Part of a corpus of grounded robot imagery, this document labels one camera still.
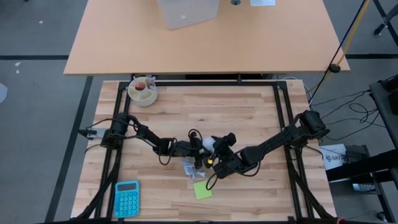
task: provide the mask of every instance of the wooden tabletop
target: wooden tabletop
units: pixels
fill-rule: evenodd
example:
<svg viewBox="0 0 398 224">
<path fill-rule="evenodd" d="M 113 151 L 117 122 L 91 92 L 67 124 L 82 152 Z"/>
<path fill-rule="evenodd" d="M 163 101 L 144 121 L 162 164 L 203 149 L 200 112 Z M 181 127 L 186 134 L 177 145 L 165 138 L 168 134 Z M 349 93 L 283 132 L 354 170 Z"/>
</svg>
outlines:
<svg viewBox="0 0 398 224">
<path fill-rule="evenodd" d="M 294 114 L 308 109 L 303 83 L 288 81 L 288 86 Z M 94 122 L 112 117 L 117 89 L 118 82 L 103 83 Z M 165 86 L 159 88 L 159 97 L 152 106 L 141 108 L 132 103 L 129 111 L 160 137 L 188 140 L 191 128 L 198 129 L 203 137 L 235 133 L 234 151 L 262 143 L 280 131 L 271 86 Z M 110 123 L 102 123 L 98 127 L 109 126 Z M 90 141 L 89 146 L 99 142 Z M 318 147 L 316 142 L 310 145 Z M 105 151 L 94 147 L 86 153 L 72 217 L 81 213 L 98 191 Z M 203 200 L 195 199 L 180 159 L 172 158 L 169 165 L 163 166 L 143 141 L 124 142 L 119 181 L 138 180 L 141 185 L 141 209 L 134 220 L 276 221 L 295 216 L 283 148 L 265 157 L 257 176 L 233 174 L 218 180 L 213 197 Z M 335 215 L 321 155 L 304 149 L 303 161 L 311 191 Z M 305 215 L 300 190 L 299 195 Z M 103 215 L 107 204 L 104 203 Z"/>
<path fill-rule="evenodd" d="M 90 0 L 65 74 L 319 72 L 338 46 L 322 0 L 221 0 L 214 19 L 175 30 L 156 0 Z"/>
</svg>

